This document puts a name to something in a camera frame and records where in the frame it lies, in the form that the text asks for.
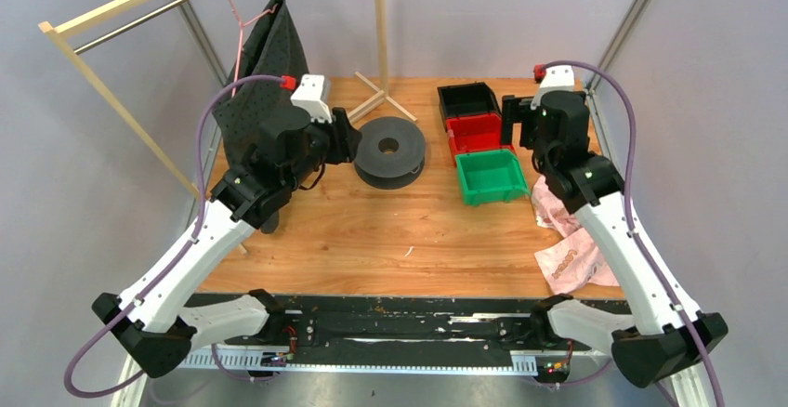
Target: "wooden pole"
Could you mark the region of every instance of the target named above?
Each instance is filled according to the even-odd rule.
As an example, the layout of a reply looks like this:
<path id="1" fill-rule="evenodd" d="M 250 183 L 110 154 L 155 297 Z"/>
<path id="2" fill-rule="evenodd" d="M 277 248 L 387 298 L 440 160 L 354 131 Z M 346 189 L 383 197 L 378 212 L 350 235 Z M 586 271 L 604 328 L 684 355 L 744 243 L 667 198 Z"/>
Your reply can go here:
<path id="1" fill-rule="evenodd" d="M 380 89 L 388 97 L 388 43 L 386 31 L 386 0 L 374 0 L 374 19 L 377 26 L 377 68 L 380 73 Z"/>
<path id="2" fill-rule="evenodd" d="M 369 114 L 372 110 L 377 108 L 381 103 L 388 102 L 405 115 L 408 119 L 416 121 L 416 117 L 405 110 L 397 100 L 389 95 L 388 89 L 388 32 L 386 29 L 386 0 L 374 0 L 374 20 L 375 29 L 377 32 L 377 67 L 380 78 L 380 86 L 375 85 L 371 80 L 367 79 L 360 72 L 356 72 L 356 77 L 361 79 L 362 82 L 367 84 L 374 94 L 366 99 L 361 105 L 348 113 L 348 119 L 355 123 L 365 115 Z"/>

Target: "plastic bin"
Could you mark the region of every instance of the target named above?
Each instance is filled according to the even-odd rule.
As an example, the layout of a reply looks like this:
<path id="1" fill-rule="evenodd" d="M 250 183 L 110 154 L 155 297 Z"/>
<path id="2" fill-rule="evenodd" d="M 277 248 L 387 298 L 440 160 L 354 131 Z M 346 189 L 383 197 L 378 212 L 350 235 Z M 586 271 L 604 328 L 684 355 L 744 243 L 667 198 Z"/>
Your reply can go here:
<path id="1" fill-rule="evenodd" d="M 439 86 L 438 97 L 443 129 L 446 129 L 446 120 L 453 117 L 476 116 L 489 112 L 501 113 L 495 93 L 484 82 Z"/>
<path id="2" fill-rule="evenodd" d="M 530 194 L 519 160 L 509 150 L 457 155 L 457 176 L 468 205 L 509 202 Z"/>
<path id="3" fill-rule="evenodd" d="M 449 119 L 446 125 L 454 165 L 457 165 L 454 156 L 458 154 L 501 149 L 515 151 L 511 144 L 501 144 L 501 116 L 494 112 Z"/>

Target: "gray floor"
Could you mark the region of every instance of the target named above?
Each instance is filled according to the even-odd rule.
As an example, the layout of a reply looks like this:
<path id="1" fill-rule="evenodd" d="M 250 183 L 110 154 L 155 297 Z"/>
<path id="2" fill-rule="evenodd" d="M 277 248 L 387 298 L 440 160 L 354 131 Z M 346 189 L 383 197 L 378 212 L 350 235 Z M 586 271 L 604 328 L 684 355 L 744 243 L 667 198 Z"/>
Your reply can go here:
<path id="1" fill-rule="evenodd" d="M 590 358 L 572 363 L 573 375 L 591 374 L 597 364 Z M 160 400 L 176 400 L 204 381 L 208 386 L 181 403 L 159 404 L 146 389 L 141 405 L 192 407 L 460 407 L 460 406 L 632 406 L 657 407 L 668 403 L 655 388 L 629 385 L 613 368 L 581 387 L 551 392 L 515 376 L 417 374 L 281 374 L 267 383 L 248 384 L 228 379 L 218 371 L 177 370 L 153 385 Z"/>

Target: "red storage bin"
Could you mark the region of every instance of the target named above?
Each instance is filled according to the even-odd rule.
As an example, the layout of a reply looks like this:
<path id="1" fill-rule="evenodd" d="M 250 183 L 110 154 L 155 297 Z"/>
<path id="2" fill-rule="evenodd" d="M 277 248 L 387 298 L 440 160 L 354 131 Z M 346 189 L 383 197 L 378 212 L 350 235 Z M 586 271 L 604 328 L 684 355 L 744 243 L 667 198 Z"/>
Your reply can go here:
<path id="1" fill-rule="evenodd" d="M 454 156 L 458 154 L 501 149 L 515 152 L 511 144 L 501 144 L 501 116 L 498 113 L 447 119 L 446 127 L 454 165 L 457 165 Z"/>

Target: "wooden stand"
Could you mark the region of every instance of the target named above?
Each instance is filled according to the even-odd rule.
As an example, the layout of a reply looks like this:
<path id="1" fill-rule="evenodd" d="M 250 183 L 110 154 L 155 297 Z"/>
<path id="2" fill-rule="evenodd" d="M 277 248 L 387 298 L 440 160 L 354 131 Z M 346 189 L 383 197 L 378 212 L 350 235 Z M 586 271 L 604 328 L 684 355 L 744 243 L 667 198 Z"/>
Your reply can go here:
<path id="1" fill-rule="evenodd" d="M 84 31 L 96 26 L 103 21 L 109 20 L 112 17 L 116 17 L 118 15 L 123 14 L 127 10 L 131 10 L 137 6 L 143 5 L 150 0 L 113 0 L 106 5 L 97 7 L 85 14 L 66 21 L 58 26 L 52 26 L 51 23 L 48 21 L 44 21 L 38 25 L 41 32 L 45 33 L 46 36 L 52 41 L 52 43 L 66 56 L 74 67 L 79 71 L 90 83 L 96 91 L 107 101 L 107 103 L 118 113 L 118 115 L 123 118 L 126 124 L 137 134 L 137 136 L 142 140 L 145 145 L 148 146 L 149 149 L 159 158 L 159 161 L 162 162 L 164 167 L 192 194 L 194 197 L 201 201 L 205 198 L 205 195 L 201 195 L 200 192 L 197 190 L 197 186 L 195 186 L 187 177 L 186 175 L 181 172 L 173 163 L 173 161 L 164 153 L 161 147 L 153 140 L 151 135 L 142 128 L 142 125 L 139 124 L 137 119 L 131 114 L 131 112 L 125 107 L 123 103 L 121 103 L 120 99 L 118 99 L 111 90 L 101 81 L 99 76 L 91 69 L 87 63 L 85 63 L 79 55 L 83 52 L 86 52 L 89 47 L 95 47 L 100 43 L 104 43 L 112 39 L 114 36 L 119 35 L 137 25 L 152 19 L 162 12 L 173 8 L 171 6 L 161 7 L 155 11 L 152 11 L 147 16 L 142 17 L 140 19 L 135 20 L 132 23 L 127 24 L 125 27 L 120 28 L 112 33 L 104 35 L 99 39 L 95 40 L 87 44 L 86 46 L 89 47 L 79 47 L 74 49 L 71 45 L 69 45 L 68 39 L 74 37 L 79 33 L 83 33 Z M 238 246 L 238 250 L 247 255 L 248 251 L 242 244 Z"/>
<path id="2" fill-rule="evenodd" d="M 374 19 L 377 26 L 377 63 L 380 72 L 380 86 L 375 85 L 371 80 L 364 77 L 360 72 L 356 72 L 356 77 L 367 84 L 374 94 L 366 99 L 361 105 L 356 107 L 348 114 L 351 122 L 356 122 L 369 112 L 377 108 L 381 103 L 388 102 L 410 120 L 416 120 L 415 116 L 405 110 L 397 100 L 388 94 L 388 46 L 386 32 L 386 0 L 374 0 Z"/>

